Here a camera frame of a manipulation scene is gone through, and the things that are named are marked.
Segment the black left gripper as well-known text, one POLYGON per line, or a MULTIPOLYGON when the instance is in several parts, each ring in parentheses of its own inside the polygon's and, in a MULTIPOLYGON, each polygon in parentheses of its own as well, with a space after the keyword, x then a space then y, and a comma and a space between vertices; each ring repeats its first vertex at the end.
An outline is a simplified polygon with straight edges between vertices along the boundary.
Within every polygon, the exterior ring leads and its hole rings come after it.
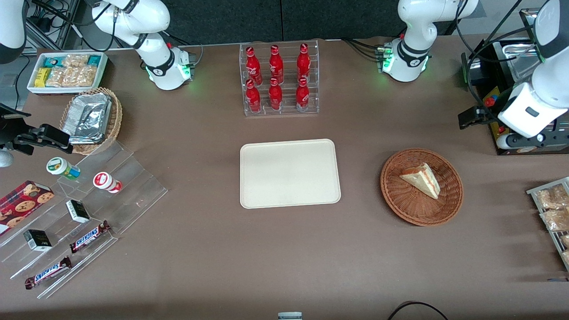
POLYGON ((498 126, 505 126, 504 122, 498 119, 498 114, 501 111, 502 107, 500 105, 471 107, 459 113, 459 129, 464 130, 475 125, 490 125, 494 122, 498 126))

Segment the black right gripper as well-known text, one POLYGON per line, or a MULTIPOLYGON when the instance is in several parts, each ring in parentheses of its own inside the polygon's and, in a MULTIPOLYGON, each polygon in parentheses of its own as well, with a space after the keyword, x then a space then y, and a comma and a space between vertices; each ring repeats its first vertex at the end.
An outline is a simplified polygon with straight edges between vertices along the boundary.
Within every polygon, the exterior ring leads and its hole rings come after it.
POLYGON ((18 142, 22 134, 31 136, 32 145, 51 148, 73 148, 70 144, 70 135, 49 124, 42 124, 38 128, 31 128, 24 121, 30 113, 20 112, 5 104, 0 105, 0 147, 15 150, 31 156, 34 148, 18 142))

